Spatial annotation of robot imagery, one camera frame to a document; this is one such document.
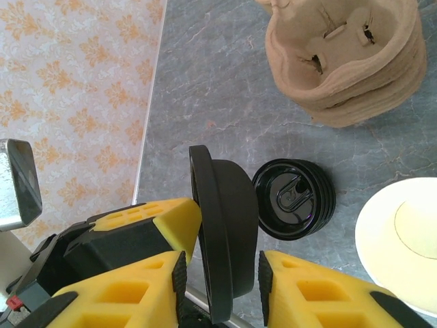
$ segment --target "countertop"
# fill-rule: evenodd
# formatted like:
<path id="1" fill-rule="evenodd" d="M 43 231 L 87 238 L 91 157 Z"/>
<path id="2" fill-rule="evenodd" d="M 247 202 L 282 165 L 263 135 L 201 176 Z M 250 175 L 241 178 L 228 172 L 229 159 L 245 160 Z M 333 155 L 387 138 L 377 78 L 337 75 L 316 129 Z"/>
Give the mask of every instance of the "countertop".
<path id="1" fill-rule="evenodd" d="M 258 249 L 277 249 L 370 280 L 354 243 L 365 202 L 406 178 L 437 176 L 437 5 L 421 1 L 428 71 L 398 108 L 343 129 L 312 124 L 274 85 L 264 36 L 269 15 L 254 1 L 169 1 L 143 155 L 139 201 L 191 196 L 188 147 L 205 144 L 216 159 L 249 176 L 276 158 L 321 165 L 337 190 L 331 222 L 299 241 L 261 230 Z M 188 282 L 205 290 L 196 249 Z M 234 312 L 262 327 L 257 284 Z M 427 318 L 437 326 L 437 320 Z"/>

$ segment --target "black plastic lid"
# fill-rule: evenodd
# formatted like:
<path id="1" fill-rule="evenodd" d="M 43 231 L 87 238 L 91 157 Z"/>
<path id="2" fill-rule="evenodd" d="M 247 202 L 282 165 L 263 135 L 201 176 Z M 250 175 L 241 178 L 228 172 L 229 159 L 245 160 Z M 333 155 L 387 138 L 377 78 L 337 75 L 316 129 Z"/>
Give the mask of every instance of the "black plastic lid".
<path id="1" fill-rule="evenodd" d="M 316 164 L 275 159 L 253 178 L 259 226 L 269 235 L 292 241 L 327 224 L 335 208 L 335 190 Z"/>
<path id="2" fill-rule="evenodd" d="M 190 147 L 190 160 L 193 199 L 202 214 L 199 245 L 206 291 L 215 324 L 229 320 L 233 298 L 253 289 L 257 196 L 239 165 L 211 159 L 205 146 Z"/>

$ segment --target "yellow foam pad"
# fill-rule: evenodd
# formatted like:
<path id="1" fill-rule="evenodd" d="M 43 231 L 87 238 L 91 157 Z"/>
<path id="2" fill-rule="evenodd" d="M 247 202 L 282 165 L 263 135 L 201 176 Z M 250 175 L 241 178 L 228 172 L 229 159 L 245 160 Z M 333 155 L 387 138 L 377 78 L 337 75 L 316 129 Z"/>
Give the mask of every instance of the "yellow foam pad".
<path id="1" fill-rule="evenodd" d="M 372 298 L 385 288 L 283 254 L 265 252 L 273 271 L 269 328 L 401 328 Z"/>
<path id="2" fill-rule="evenodd" d="M 186 252 L 189 263 L 201 224 L 200 208 L 190 198 L 148 202 L 111 213 L 96 220 L 93 230 L 109 231 L 151 218 L 171 248 Z"/>
<path id="3" fill-rule="evenodd" d="M 48 328 L 177 327 L 172 272 L 181 252 L 168 251 L 62 288 L 78 297 Z"/>
<path id="4" fill-rule="evenodd" d="M 153 223 L 171 248 L 186 252 L 186 260 L 189 263 L 200 229 L 201 211 L 194 200 L 181 198 L 173 202 L 176 201 L 177 206 L 173 207 L 170 204 L 160 204 L 159 206 L 168 206 L 169 210 L 164 210 L 155 217 Z"/>

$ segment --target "orange floral pattern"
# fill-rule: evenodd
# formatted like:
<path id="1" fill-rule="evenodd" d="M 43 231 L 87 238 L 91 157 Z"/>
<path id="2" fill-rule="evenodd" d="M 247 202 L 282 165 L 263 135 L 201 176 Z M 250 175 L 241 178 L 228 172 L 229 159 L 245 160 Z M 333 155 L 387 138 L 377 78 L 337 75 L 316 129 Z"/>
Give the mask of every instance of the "orange floral pattern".
<path id="1" fill-rule="evenodd" d="M 88 108 L 76 112 L 76 116 L 69 118 L 68 123 L 73 126 L 74 132 L 77 133 L 80 138 L 96 130 L 110 131 L 112 133 L 116 133 L 120 130 L 120 127 L 102 122 L 88 114 Z"/>
<path id="2" fill-rule="evenodd" d="M 134 184 L 131 180 L 126 180 L 115 192 L 123 202 L 127 203 L 132 199 Z"/>
<path id="3" fill-rule="evenodd" d="M 52 94 L 58 89 L 65 89 L 70 86 L 86 89 L 87 91 L 97 91 L 96 87 L 75 81 L 72 78 L 72 73 L 68 74 L 65 70 L 61 69 L 60 65 L 60 61 L 55 60 L 53 63 L 47 63 L 45 68 L 36 71 L 36 74 L 44 80 L 43 86 L 48 87 Z"/>
<path id="4" fill-rule="evenodd" d="M 141 64 L 136 67 L 136 69 L 144 85 L 152 82 L 153 67 L 150 65 L 150 59 L 142 61 Z"/>
<path id="5" fill-rule="evenodd" d="M 108 50 L 106 50 L 98 42 L 98 36 L 88 38 L 88 42 L 79 45 L 81 50 L 85 53 L 86 60 L 89 61 L 89 65 L 94 67 L 96 63 L 102 63 L 111 61 L 114 63 L 120 63 L 122 66 L 129 67 L 129 61 L 124 59 L 118 59 L 114 57 Z"/>
<path id="6" fill-rule="evenodd" d="M 128 92 L 122 87 L 122 82 L 118 81 L 111 85 L 111 87 L 104 91 L 108 96 L 109 102 L 112 104 L 114 109 L 117 109 L 120 105 L 126 103 L 132 103 L 134 105 L 139 105 L 142 107 L 147 106 L 147 101 L 132 97 Z"/>
<path id="7" fill-rule="evenodd" d="M 136 162 L 136 159 L 120 158 L 120 156 L 112 150 L 111 146 L 103 148 L 100 154 L 94 157 L 94 160 L 103 173 L 107 173 L 109 169 L 113 169 L 118 165 L 134 165 Z"/>
<path id="8" fill-rule="evenodd" d="M 150 36 L 141 33 L 138 25 L 133 21 L 132 15 L 123 16 L 122 19 L 117 20 L 117 27 L 120 32 L 120 36 L 123 37 L 124 43 L 128 43 L 135 39 L 140 39 L 147 42 L 151 46 L 158 45 L 158 38 L 156 36 Z"/>
<path id="9" fill-rule="evenodd" d="M 19 41 L 21 36 L 35 37 L 40 35 L 49 38 L 56 38 L 60 42 L 70 43 L 71 39 L 67 38 L 63 33 L 56 33 L 53 30 L 41 26 L 40 21 L 25 12 L 25 5 L 22 1 L 17 1 L 15 4 L 8 2 L 8 8 L 0 9 L 0 19 L 6 23 L 6 31 L 12 32 L 15 40 Z"/>
<path id="10" fill-rule="evenodd" d="M 55 5 L 58 5 L 61 8 L 61 12 L 64 15 L 67 15 L 68 12 L 79 12 L 81 14 L 88 12 L 89 14 L 97 17 L 99 20 L 109 20 L 109 17 L 104 13 L 103 8 L 93 8 L 82 0 L 56 0 Z"/>
<path id="11" fill-rule="evenodd" d="M 61 147 L 56 148 L 48 143 L 48 138 L 36 141 L 33 146 L 35 163 L 39 170 L 43 171 L 47 164 L 59 164 L 60 161 L 86 161 L 87 156 L 81 153 L 73 154 L 64 152 Z"/>
<path id="12" fill-rule="evenodd" d="M 158 24 L 163 19 L 164 7 L 159 0 L 152 0 L 146 5 L 146 8 L 149 10 L 149 17 L 154 24 Z"/>
<path id="13" fill-rule="evenodd" d="M 126 134 L 129 136 L 129 141 L 135 146 L 143 139 L 144 125 L 136 120 L 126 129 Z"/>
<path id="14" fill-rule="evenodd" d="M 64 202 L 69 207 L 73 207 L 77 201 L 85 197 L 105 196 L 110 192 L 108 188 L 92 188 L 86 184 L 77 182 L 77 178 L 72 178 L 70 181 L 67 181 L 65 187 L 58 190 L 57 193 L 64 199 Z"/>
<path id="15" fill-rule="evenodd" d="M 31 143 L 43 202 L 28 248 L 129 205 L 165 5 L 0 1 L 0 138 Z"/>

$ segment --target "wall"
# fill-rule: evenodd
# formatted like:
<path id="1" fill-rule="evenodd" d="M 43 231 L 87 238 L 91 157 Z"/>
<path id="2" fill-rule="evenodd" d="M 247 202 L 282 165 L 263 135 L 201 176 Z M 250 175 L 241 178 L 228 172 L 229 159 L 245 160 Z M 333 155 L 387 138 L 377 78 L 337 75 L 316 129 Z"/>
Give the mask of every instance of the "wall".
<path id="1" fill-rule="evenodd" d="M 44 211 L 28 248 L 129 205 L 165 0 L 0 3 L 0 138 L 36 158 Z"/>

